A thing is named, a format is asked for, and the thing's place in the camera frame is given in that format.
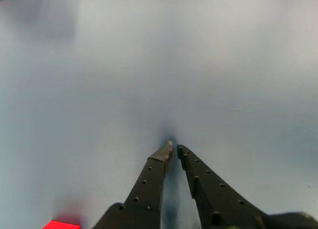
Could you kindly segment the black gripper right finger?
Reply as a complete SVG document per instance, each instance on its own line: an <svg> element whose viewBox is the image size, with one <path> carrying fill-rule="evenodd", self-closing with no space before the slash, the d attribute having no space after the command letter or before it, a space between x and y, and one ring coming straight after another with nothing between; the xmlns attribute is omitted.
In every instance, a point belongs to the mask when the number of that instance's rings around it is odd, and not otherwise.
<svg viewBox="0 0 318 229"><path fill-rule="evenodd" d="M186 173L204 229L316 229L311 215L284 213L269 215L251 204L184 145L177 156Z"/></svg>

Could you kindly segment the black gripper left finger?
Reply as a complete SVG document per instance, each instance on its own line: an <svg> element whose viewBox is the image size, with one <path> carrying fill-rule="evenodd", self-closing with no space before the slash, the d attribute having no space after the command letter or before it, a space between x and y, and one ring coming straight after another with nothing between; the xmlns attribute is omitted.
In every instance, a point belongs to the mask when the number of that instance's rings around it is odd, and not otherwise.
<svg viewBox="0 0 318 229"><path fill-rule="evenodd" d="M115 203L95 229L159 229L164 179L173 154L173 142L148 157L124 203Z"/></svg>

